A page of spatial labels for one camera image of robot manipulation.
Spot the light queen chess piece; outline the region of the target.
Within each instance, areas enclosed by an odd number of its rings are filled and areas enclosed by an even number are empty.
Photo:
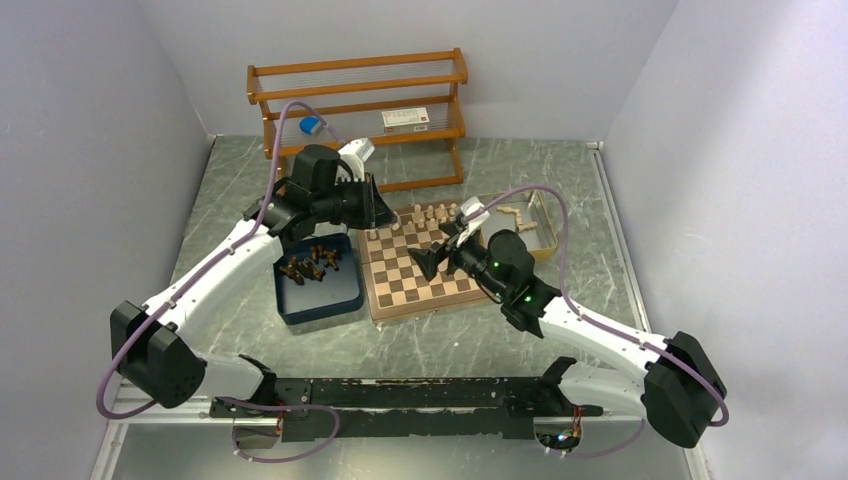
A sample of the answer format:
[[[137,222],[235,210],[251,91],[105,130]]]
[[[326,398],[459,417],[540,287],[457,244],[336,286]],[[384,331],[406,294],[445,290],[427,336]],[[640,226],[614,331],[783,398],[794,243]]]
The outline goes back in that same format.
[[[422,211],[422,205],[421,204],[415,204],[413,206],[412,221],[416,224],[422,223],[422,222],[425,221],[425,216],[424,216],[424,213]]]

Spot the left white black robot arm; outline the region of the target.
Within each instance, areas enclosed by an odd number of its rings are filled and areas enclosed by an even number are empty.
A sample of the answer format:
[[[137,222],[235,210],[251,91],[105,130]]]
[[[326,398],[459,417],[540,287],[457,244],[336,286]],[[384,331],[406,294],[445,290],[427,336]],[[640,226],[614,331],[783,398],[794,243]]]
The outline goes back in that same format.
[[[141,306],[119,304],[109,319],[115,372],[148,395],[151,406],[172,409],[207,395],[234,397],[254,416],[271,411],[277,388],[270,369],[245,355],[200,353],[181,335],[317,225],[369,230],[394,223],[393,211],[364,168],[374,150],[368,139],[340,149],[304,147],[290,175],[275,181],[200,264]]]

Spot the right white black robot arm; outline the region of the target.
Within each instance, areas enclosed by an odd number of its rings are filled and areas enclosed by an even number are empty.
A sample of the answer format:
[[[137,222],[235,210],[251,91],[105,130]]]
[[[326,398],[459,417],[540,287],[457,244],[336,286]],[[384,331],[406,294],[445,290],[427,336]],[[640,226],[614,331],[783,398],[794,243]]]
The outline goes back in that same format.
[[[448,240],[408,250],[426,280],[462,271],[517,330],[576,346],[604,362],[597,368],[568,360],[539,389],[548,412],[588,406],[625,413],[683,448],[695,447],[706,429],[728,423],[727,390],[693,336],[626,328],[579,305],[536,276],[534,256],[513,231],[500,230],[481,245],[453,224],[442,228]]]

